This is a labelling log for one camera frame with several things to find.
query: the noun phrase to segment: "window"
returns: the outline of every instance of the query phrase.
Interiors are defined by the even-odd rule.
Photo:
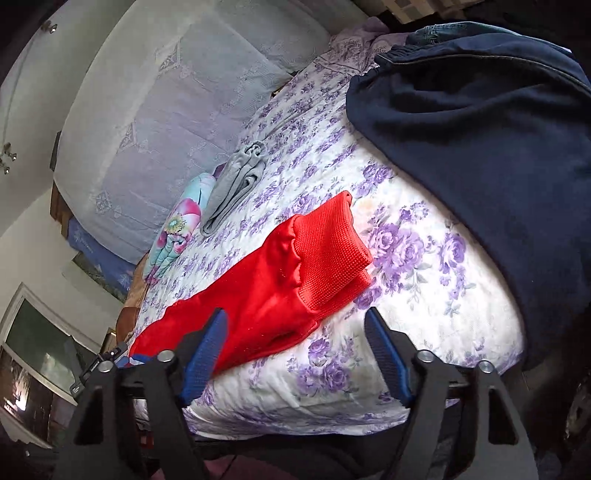
[[[64,350],[72,335],[84,360],[100,346],[21,284],[0,322],[0,408],[43,442],[59,445],[74,412],[74,375]]]

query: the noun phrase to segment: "gray folded cloth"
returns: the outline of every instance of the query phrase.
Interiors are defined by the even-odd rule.
[[[222,170],[201,217],[203,236],[213,235],[238,203],[261,181],[267,149],[261,142],[233,153]]]

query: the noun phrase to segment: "metal bolt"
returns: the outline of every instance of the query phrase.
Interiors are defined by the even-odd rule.
[[[482,362],[478,363],[478,368],[480,368],[480,370],[486,374],[491,374],[495,371],[495,366],[488,360],[483,360]]]
[[[111,370],[113,370],[113,367],[115,366],[115,364],[109,360],[107,360],[106,362],[101,362],[99,363],[99,372],[101,373],[108,373]]]
[[[435,360],[435,355],[433,355],[429,350],[421,350],[419,353],[417,353],[417,358],[421,362],[430,364],[431,362],[433,362],[433,360]]]
[[[174,359],[174,352],[172,350],[162,350],[156,358],[159,362],[170,362]]]

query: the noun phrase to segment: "blue gripper pad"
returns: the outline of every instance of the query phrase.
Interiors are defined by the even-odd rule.
[[[414,399],[410,386],[410,372],[384,330],[387,327],[383,320],[378,318],[374,309],[369,309],[365,313],[364,327],[365,336],[390,390],[390,396],[399,399],[402,405],[409,408]]]
[[[185,380],[180,394],[185,405],[190,405],[205,390],[227,336],[228,317],[226,312],[219,310],[185,369]]]

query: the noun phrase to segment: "blue cloth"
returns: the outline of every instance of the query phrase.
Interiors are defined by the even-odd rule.
[[[123,295],[129,293],[135,265],[103,247],[82,228],[82,225],[74,217],[70,219],[68,224],[68,243],[74,250],[84,254],[103,275],[107,284],[119,290]]]
[[[487,250],[534,366],[591,300],[587,77],[560,47],[505,32],[407,43],[376,62],[350,82],[349,120]]]

